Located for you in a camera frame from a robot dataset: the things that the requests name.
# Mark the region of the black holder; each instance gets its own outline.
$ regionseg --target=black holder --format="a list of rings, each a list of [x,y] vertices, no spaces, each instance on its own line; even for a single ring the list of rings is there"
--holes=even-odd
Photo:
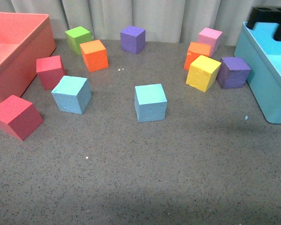
[[[247,28],[253,29],[255,23],[278,23],[279,26],[274,34],[274,40],[281,41],[281,7],[275,6],[255,6],[247,23]]]

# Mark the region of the teal container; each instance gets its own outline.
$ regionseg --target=teal container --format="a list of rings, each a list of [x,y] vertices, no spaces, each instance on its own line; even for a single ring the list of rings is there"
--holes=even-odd
[[[273,39],[277,27],[258,22],[250,30],[244,22],[234,55],[251,68],[247,82],[266,120],[281,124],[281,41]]]

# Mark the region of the purple cube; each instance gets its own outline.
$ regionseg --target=purple cube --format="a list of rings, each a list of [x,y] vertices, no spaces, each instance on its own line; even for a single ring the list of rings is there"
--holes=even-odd
[[[240,57],[222,57],[221,67],[216,77],[223,89],[242,88],[251,68]]]
[[[129,26],[120,35],[123,51],[138,54],[146,45],[146,30],[143,28]]]

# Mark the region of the light blue cube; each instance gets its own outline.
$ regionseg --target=light blue cube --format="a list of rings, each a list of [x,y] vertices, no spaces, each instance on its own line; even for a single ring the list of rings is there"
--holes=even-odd
[[[134,106],[138,122],[164,120],[167,102],[160,83],[135,87]]]
[[[77,114],[83,114],[92,98],[87,78],[76,76],[63,76],[51,93],[59,110]]]

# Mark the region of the curtain fold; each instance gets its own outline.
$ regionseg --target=curtain fold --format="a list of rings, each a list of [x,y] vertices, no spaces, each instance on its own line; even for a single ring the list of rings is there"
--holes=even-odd
[[[146,29],[147,41],[190,43],[209,27],[223,31],[221,44],[236,45],[254,5],[281,0],[0,0],[0,12],[48,14],[55,38],[82,26],[95,39],[120,39],[134,25]]]

